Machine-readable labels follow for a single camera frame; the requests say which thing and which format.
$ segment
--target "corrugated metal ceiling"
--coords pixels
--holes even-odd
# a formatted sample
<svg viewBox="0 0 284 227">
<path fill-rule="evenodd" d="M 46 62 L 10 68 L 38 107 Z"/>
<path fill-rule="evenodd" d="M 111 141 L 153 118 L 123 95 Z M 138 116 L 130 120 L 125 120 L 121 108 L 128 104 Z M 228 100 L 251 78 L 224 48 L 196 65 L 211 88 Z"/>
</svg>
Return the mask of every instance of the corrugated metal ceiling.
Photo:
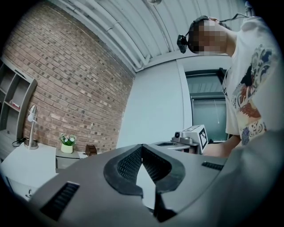
<svg viewBox="0 0 284 227">
<path fill-rule="evenodd" d="M 176 41 L 177 36 L 185 34 L 197 17 L 207 15 L 225 20 L 232 18 L 237 12 L 245 13 L 245 2 L 242 0 L 162 0 L 156 6 L 146 0 L 96 0 L 117 21 L 113 23 L 94 7 L 94 0 L 50 1 L 79 19 L 112 49 L 115 48 L 115 53 L 135 71 L 194 55 L 189 51 L 181 54 Z M 105 27 L 94 16 L 105 23 Z M 226 24 L 233 31 L 238 31 L 242 22 L 243 18 L 240 18 Z M 121 25 L 128 37 L 116 23 Z M 120 40 L 113 38 L 111 32 Z"/>
</svg>

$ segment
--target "cabinet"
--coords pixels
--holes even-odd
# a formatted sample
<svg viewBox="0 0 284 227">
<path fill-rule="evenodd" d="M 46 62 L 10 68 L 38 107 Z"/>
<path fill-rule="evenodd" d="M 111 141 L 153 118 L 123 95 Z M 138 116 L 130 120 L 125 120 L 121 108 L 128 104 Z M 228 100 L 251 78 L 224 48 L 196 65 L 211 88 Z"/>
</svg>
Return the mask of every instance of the cabinet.
<svg viewBox="0 0 284 227">
<path fill-rule="evenodd" d="M 14 150 L 12 142 L 22 138 L 28 103 L 37 81 L 16 68 L 6 58 L 0 60 L 0 158 Z"/>
</svg>

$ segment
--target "dark hair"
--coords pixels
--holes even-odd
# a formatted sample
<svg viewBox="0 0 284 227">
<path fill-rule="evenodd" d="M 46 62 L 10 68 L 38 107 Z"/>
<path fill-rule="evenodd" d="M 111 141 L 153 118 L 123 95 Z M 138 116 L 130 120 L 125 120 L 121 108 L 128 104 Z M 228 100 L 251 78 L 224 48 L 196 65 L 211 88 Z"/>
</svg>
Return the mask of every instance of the dark hair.
<svg viewBox="0 0 284 227">
<path fill-rule="evenodd" d="M 195 54 L 200 51 L 204 51 L 204 50 L 200 49 L 200 47 L 197 44 L 197 40 L 194 40 L 194 31 L 198 31 L 200 23 L 204 23 L 204 21 L 206 20 L 209 20 L 208 16 L 200 16 L 196 20 L 194 20 L 189 27 L 189 31 L 188 31 L 189 38 L 188 38 L 187 46 L 190 49 L 190 51 Z M 227 26 L 223 22 L 219 22 L 219 24 L 229 30 L 232 30 L 229 26 Z"/>
</svg>

